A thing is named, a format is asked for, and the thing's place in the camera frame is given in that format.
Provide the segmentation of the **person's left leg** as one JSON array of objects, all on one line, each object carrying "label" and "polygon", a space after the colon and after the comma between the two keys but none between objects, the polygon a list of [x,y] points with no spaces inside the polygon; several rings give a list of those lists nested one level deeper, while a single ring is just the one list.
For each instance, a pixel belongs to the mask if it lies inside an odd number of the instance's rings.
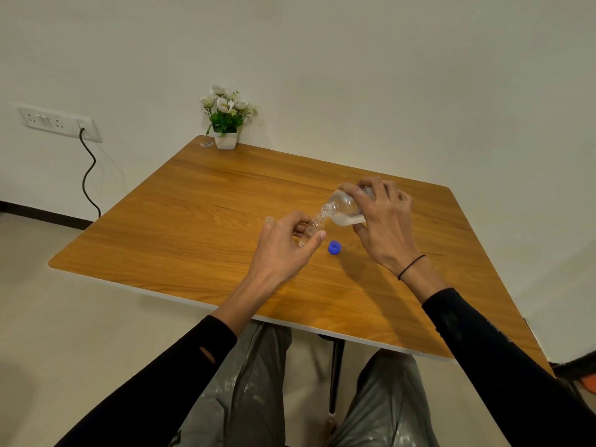
[{"label": "person's left leg", "polygon": [[250,322],[168,447],[286,447],[291,343],[290,328]]}]

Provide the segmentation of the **white wall socket panel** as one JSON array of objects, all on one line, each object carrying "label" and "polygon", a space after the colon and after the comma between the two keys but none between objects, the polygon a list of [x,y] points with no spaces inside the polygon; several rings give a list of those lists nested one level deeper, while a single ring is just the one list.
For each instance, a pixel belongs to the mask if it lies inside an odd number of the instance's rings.
[{"label": "white wall socket panel", "polygon": [[100,131],[90,117],[26,104],[15,104],[14,107],[21,117],[21,122],[28,128],[71,138],[78,138],[83,130],[84,141],[103,143]]}]

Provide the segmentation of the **person's left hand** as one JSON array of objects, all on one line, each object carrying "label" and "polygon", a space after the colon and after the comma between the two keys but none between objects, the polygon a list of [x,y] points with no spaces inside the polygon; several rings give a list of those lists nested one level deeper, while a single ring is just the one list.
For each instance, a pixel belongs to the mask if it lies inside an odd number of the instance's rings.
[{"label": "person's left hand", "polygon": [[265,221],[247,275],[264,294],[271,295],[305,267],[298,266],[298,248],[310,220],[298,210]]}]

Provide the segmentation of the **clear plastic bottle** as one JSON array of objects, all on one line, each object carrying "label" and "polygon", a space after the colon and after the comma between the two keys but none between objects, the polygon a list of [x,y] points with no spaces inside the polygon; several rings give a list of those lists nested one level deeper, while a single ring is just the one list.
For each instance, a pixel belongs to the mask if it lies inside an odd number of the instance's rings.
[{"label": "clear plastic bottle", "polygon": [[366,224],[366,219],[358,203],[340,189],[335,190],[328,201],[323,204],[320,215],[340,227]]}]

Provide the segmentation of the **small clear glass tube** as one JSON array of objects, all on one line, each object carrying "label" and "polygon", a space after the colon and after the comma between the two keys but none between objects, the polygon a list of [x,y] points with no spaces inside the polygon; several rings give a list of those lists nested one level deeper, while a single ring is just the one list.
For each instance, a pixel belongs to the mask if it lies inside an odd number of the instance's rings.
[{"label": "small clear glass tube", "polygon": [[308,241],[317,233],[324,230],[326,217],[319,213],[312,217],[309,224],[302,233],[302,237],[299,240],[299,246],[302,247],[308,243]]}]

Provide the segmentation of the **black wrist band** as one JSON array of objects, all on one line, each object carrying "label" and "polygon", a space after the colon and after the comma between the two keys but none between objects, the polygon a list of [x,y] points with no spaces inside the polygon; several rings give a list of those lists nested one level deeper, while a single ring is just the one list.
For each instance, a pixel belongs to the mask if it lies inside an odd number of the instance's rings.
[{"label": "black wrist band", "polygon": [[397,276],[398,280],[401,281],[402,277],[404,276],[404,274],[406,273],[406,271],[411,268],[416,262],[418,262],[419,260],[421,260],[422,258],[425,258],[426,255],[420,255],[418,256],[416,259],[414,259],[410,264],[408,264],[402,271],[401,273],[399,273],[399,275]]}]

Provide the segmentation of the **black table leg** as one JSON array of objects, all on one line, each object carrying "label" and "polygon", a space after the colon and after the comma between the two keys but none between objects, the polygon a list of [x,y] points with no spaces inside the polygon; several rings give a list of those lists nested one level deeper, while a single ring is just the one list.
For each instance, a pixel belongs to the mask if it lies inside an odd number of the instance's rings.
[{"label": "black table leg", "polygon": [[325,336],[322,334],[318,335],[320,338],[332,342],[332,371],[330,378],[330,394],[329,394],[329,405],[328,413],[329,416],[335,418],[337,409],[337,397],[339,391],[339,381],[341,373],[341,365],[343,355],[345,351],[346,341],[340,338],[331,336]]}]

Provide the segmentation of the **white flowers in white pot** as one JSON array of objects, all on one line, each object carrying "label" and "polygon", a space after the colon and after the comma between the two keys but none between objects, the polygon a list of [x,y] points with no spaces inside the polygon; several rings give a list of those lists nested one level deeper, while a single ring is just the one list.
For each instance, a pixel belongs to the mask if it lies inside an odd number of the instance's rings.
[{"label": "white flowers in white pot", "polygon": [[256,115],[256,106],[240,99],[237,90],[229,91],[218,84],[212,85],[210,94],[200,102],[209,120],[205,135],[214,139],[219,150],[236,149],[240,131]]}]

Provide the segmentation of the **person's left forearm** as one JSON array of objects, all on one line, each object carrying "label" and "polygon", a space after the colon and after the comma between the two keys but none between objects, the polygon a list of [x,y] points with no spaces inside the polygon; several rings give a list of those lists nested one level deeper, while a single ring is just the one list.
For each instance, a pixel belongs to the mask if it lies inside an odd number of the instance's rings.
[{"label": "person's left forearm", "polygon": [[168,447],[237,339],[279,287],[249,275],[211,315],[84,416],[55,447]]}]

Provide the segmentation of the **black and orange object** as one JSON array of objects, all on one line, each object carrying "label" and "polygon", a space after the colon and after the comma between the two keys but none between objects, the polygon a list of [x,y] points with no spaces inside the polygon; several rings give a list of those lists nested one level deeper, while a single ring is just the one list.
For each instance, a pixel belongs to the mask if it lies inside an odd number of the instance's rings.
[{"label": "black and orange object", "polygon": [[549,365],[556,379],[573,395],[581,398],[576,382],[596,374],[596,350],[568,362],[556,363],[549,361]]}]

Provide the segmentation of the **person's right leg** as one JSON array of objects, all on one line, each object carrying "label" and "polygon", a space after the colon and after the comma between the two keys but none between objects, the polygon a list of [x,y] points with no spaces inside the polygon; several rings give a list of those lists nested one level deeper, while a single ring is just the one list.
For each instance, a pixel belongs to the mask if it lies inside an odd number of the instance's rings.
[{"label": "person's right leg", "polygon": [[328,447],[439,447],[412,355],[384,349],[372,355]]}]

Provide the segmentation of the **black skirting board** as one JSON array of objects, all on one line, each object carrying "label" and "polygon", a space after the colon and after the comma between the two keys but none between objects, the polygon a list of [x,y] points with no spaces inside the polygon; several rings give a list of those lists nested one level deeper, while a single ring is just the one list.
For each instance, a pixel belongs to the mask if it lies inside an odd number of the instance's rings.
[{"label": "black skirting board", "polygon": [[25,205],[19,205],[5,201],[0,201],[0,212],[20,217],[26,217],[28,219],[39,220],[41,222],[49,224],[78,229],[81,231],[86,230],[93,224],[92,220],[66,216],[51,211],[35,209],[33,207],[27,207]]}]

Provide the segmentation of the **person's right hand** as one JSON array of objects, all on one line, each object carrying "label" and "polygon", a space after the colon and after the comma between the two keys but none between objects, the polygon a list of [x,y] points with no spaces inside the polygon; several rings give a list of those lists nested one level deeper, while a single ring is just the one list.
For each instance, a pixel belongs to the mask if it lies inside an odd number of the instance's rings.
[{"label": "person's right hand", "polygon": [[[371,237],[370,248],[365,248],[373,261],[388,269],[396,277],[422,253],[413,238],[411,211],[398,209],[398,186],[395,181],[385,180],[388,190],[387,201],[373,201],[362,189],[352,183],[343,183],[339,189],[350,195],[360,206],[366,219]],[[402,282],[408,280],[408,272],[421,264],[422,258],[409,268]]]}]

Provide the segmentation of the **person's right forearm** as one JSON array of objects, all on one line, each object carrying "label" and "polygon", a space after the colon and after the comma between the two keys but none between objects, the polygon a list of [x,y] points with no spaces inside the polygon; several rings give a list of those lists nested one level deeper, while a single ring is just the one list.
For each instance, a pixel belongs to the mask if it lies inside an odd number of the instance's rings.
[{"label": "person's right forearm", "polygon": [[405,284],[511,447],[596,447],[596,414],[448,287],[428,259]]}]

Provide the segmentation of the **person's leg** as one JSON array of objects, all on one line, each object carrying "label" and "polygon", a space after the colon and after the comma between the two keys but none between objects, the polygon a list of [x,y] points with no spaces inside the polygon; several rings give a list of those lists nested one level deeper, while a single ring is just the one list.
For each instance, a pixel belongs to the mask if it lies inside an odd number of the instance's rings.
[{"label": "person's leg", "polygon": [[384,349],[372,355],[328,447],[439,447],[412,355]]},{"label": "person's leg", "polygon": [[290,328],[250,322],[168,447],[286,447],[291,343]]}]

